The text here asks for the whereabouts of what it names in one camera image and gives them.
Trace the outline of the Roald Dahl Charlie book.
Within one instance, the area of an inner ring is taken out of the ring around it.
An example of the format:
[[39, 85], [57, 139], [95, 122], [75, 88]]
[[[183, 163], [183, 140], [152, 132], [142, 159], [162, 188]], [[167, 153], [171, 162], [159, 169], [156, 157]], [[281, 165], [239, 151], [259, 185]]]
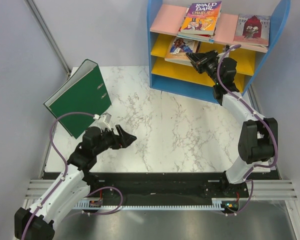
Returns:
[[222, 1], [192, 3], [179, 31], [185, 34], [213, 35], [221, 8]]

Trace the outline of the dogs bark book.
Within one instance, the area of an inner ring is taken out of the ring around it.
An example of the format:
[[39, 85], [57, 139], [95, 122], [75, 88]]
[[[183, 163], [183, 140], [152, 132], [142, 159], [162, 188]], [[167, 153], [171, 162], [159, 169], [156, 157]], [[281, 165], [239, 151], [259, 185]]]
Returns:
[[205, 34], [189, 34], [189, 33], [182, 33], [179, 32], [177, 34], [179, 38], [189, 39], [189, 40], [195, 40], [199, 42], [209, 43], [213, 44], [214, 39], [211, 35], [205, 35]]

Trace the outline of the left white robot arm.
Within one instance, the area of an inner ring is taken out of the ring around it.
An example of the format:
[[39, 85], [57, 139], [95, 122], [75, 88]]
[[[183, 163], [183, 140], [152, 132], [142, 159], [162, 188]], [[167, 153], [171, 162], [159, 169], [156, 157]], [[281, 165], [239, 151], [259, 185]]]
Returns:
[[90, 169], [97, 156], [108, 149], [129, 147], [137, 137], [120, 125], [114, 129], [89, 127], [82, 141], [66, 162], [65, 170], [47, 191], [29, 208], [19, 208], [14, 215], [14, 236], [19, 240], [51, 240], [57, 227], [83, 198], [94, 197], [100, 185]]

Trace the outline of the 13-Storey Treehouse book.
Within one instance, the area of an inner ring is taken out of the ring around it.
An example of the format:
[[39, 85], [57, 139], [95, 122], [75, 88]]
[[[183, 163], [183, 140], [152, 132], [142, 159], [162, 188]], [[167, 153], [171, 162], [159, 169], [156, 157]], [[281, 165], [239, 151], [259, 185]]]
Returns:
[[[212, 23], [212, 18], [195, 18], [193, 17], [187, 27], [189, 27], [191, 30], [201, 30], [204, 29], [208, 26], [208, 24]], [[185, 39], [191, 39], [191, 40], [196, 40], [196, 41], [201, 41], [201, 42], [208, 42], [208, 43], [213, 43], [214, 42], [214, 33], [213, 35], [209, 34], [192, 34], [192, 33], [184, 33], [181, 32], [182, 26], [180, 26], [177, 36], [180, 38], [185, 38]]]

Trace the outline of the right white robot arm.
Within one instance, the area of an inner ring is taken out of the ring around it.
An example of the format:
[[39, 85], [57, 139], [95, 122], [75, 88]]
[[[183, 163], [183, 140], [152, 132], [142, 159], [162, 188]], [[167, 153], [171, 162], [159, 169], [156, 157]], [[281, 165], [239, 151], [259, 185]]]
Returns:
[[237, 191], [237, 184], [245, 182], [255, 168], [272, 168], [278, 160], [278, 122], [266, 118], [253, 109], [242, 97], [234, 82], [237, 62], [229, 57], [238, 45], [227, 51], [215, 50], [205, 53], [186, 53], [193, 68], [199, 73], [207, 73], [213, 80], [213, 97], [227, 109], [241, 125], [238, 142], [238, 158], [224, 172], [219, 191], [225, 197]]

